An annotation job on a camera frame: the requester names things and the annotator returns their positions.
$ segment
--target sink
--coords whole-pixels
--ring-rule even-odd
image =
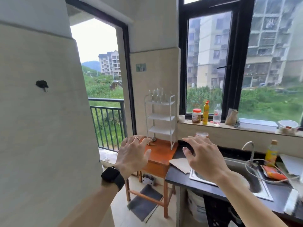
[[[248,173],[248,171],[245,168],[245,161],[237,160],[237,159],[230,159],[230,158],[224,158],[224,159],[230,170],[237,172],[246,178],[246,180],[249,182],[249,185],[250,185],[250,191],[256,197],[262,198],[265,200],[269,200],[269,201],[274,201],[271,194],[269,193],[266,183],[256,177],[252,176],[250,173]],[[255,170],[252,168],[248,168],[248,170],[252,174],[262,178],[262,175],[259,172],[259,170]],[[193,169],[191,169],[191,171],[190,171],[189,178],[191,180],[195,180],[198,182],[217,186],[215,183],[212,183],[212,182],[204,179],[200,174],[195,172]]]

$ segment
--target watch face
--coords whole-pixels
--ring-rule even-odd
[[[107,182],[113,182],[115,178],[119,175],[119,170],[115,169],[113,167],[107,168],[103,173],[102,173],[102,178],[107,181]]]

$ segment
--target forearm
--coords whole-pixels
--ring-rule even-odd
[[[246,227],[287,227],[232,172],[222,176],[217,185],[225,193]]]
[[[72,212],[64,218],[59,227],[99,227],[118,187],[114,183],[101,182],[100,189],[81,201]]]

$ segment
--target smartwatch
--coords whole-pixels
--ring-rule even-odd
[[[124,183],[125,183],[125,180],[124,180],[123,176],[121,175],[120,170],[116,169],[113,166],[108,167],[101,174],[101,178],[108,183],[115,183],[118,186],[119,191],[122,189],[122,187],[124,186]]]

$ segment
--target yellow bottle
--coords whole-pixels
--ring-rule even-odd
[[[268,147],[266,155],[265,155],[265,165],[267,166],[274,166],[277,159],[278,154],[278,147],[277,147],[278,141],[272,140],[271,145]]]
[[[206,101],[204,105],[204,110],[203,110],[203,118],[202,118],[202,124],[207,125],[208,122],[208,112],[209,112],[209,100]]]

